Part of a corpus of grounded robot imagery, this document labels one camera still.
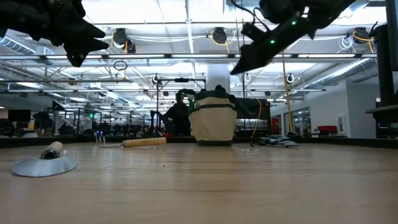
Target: green trim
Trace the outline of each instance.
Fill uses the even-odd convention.
[[[203,100],[208,97],[228,99],[228,95],[224,91],[211,90],[211,91],[203,91],[203,92],[197,93],[195,95],[195,101]]]
[[[198,141],[199,146],[231,146],[232,140],[230,141]]]
[[[209,109],[209,108],[231,108],[232,110],[236,111],[236,108],[232,105],[203,105],[193,109],[191,113],[200,111],[201,109]]]

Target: wooden floor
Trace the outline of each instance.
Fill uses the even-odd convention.
[[[42,149],[0,149],[0,223],[398,223],[397,150],[70,144],[75,170],[11,174]]]

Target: red object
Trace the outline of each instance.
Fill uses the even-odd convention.
[[[318,126],[318,131],[324,131],[328,133],[337,133],[337,126]]]

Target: person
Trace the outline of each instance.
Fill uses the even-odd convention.
[[[177,103],[164,116],[173,119],[176,135],[190,136],[191,122],[189,121],[188,106],[183,102],[182,93],[177,93],[175,97]]]

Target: workshop room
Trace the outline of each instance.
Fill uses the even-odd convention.
[[[0,223],[398,223],[398,0],[0,0]]]

